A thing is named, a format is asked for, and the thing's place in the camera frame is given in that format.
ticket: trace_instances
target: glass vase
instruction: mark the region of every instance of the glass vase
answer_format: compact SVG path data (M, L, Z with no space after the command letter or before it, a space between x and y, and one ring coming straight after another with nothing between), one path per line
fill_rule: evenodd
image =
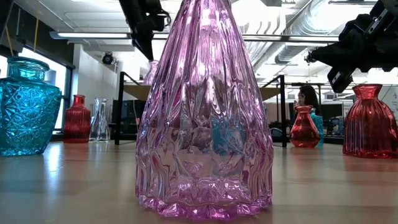
M313 148L320 141L318 129L310 117L311 109L308 105L296 107L297 118L290 130L290 142L295 147Z
M0 153L42 154L61 104L61 90L44 82L49 65L25 57L8 59L7 78L0 79Z
M74 95L73 105L65 112L63 141L87 143L90 134L90 111L85 108L85 96Z
M156 61L156 60L149 61L150 69L144 78L143 85L152 85L152 82L154 81L154 78L155 78L158 64L159 64L159 61Z
M311 113L310 113L312 122L315 124L315 127L317 127L318 129L318 133L319 133L319 143L318 146L322 147L323 146L323 117L319 116L319 115L315 115L315 108L311 109Z
M90 129L90 141L108 142L111 139L105 110L106 99L95 98L95 115Z
M345 121L343 154L364 158L396 158L397 123L390 108L377 96L382 85L353 88L357 100Z
M230 1L183 0L137 135L140 204L191 220L257 214L271 204L273 154Z

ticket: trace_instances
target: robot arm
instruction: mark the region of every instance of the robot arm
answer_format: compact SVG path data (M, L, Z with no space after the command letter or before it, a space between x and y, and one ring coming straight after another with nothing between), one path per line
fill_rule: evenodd
M148 60L154 59L152 51L153 31L163 31L171 23L169 14L162 9L159 0L119 0L131 29L132 44Z
M378 0L369 14L347 22L339 42L311 51L306 59L332 67L328 80L335 93L347 88L357 68L362 72L371 68L390 72L398 67L397 16L395 0Z

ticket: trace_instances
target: woman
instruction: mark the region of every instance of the woman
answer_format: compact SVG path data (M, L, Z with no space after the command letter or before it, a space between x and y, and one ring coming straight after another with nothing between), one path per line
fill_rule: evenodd
M300 87L300 92L298 93L298 103L296 106L302 105L311 105L313 108L315 108L315 114L321 115L317 94L310 85L304 85Z

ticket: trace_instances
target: table surface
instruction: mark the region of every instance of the table surface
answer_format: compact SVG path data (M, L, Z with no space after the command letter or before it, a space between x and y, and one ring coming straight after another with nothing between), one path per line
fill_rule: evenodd
M0 223L191 223L141 208L135 168L134 143L55 142L42 156L0 158ZM275 147L273 206L230 223L397 224L397 172L398 161L337 145Z

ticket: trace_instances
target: turquoise glass vase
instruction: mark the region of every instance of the turquoise glass vase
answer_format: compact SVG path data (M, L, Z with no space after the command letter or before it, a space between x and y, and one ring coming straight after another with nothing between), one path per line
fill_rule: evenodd
M323 117L315 115L315 108L312 108L310 116L313 123L315 124L315 127L317 127L320 136L320 140L317 146L321 147L323 146Z
M46 63L24 57L7 62L7 78L0 79L0 153L42 154L57 121L61 90L44 82Z

